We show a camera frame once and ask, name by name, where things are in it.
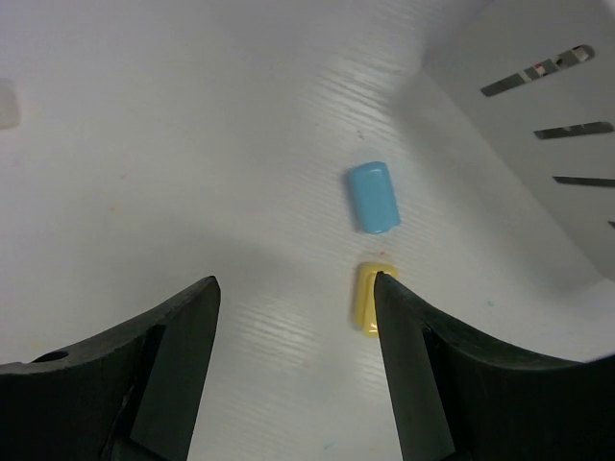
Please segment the yellow small eraser cap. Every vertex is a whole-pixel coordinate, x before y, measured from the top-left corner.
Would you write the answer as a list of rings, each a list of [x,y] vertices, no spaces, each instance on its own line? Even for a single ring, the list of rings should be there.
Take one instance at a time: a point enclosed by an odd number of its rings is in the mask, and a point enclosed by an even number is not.
[[[398,276],[394,265],[383,262],[363,262],[357,268],[353,320],[355,326],[367,337],[379,336],[374,287],[376,276],[380,272],[394,278]]]

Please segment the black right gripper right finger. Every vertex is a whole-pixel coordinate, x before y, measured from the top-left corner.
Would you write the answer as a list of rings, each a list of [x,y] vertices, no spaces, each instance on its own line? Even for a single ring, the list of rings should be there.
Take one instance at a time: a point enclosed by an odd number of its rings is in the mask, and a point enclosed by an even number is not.
[[[614,359],[511,345],[380,273],[381,354],[405,460],[610,460]]]

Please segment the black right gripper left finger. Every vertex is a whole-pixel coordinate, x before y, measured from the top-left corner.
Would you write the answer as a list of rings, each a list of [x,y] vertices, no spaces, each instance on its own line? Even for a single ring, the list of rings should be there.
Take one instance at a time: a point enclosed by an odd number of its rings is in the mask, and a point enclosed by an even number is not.
[[[220,303],[207,277],[86,340],[2,365],[2,459],[185,460]]]

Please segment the blue small eraser cap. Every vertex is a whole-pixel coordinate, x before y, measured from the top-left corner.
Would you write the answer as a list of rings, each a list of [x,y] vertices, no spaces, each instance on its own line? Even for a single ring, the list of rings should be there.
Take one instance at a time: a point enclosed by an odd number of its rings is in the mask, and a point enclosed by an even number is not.
[[[371,161],[347,172],[351,203],[361,231],[381,234],[401,224],[393,181],[386,163]]]

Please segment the white black desk organizer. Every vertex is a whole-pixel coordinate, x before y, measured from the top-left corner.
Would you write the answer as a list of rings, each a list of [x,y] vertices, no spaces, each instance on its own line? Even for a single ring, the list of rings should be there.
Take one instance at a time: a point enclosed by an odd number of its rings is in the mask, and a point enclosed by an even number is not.
[[[614,5],[447,1],[407,130],[565,282],[614,278]]]

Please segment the yellow pencil-shaped highlighter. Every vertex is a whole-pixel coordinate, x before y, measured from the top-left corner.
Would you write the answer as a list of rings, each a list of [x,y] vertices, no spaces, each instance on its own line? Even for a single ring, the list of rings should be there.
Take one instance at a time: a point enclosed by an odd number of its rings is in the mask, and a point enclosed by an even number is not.
[[[19,125],[21,120],[18,98],[11,80],[0,81],[0,129],[6,130]]]

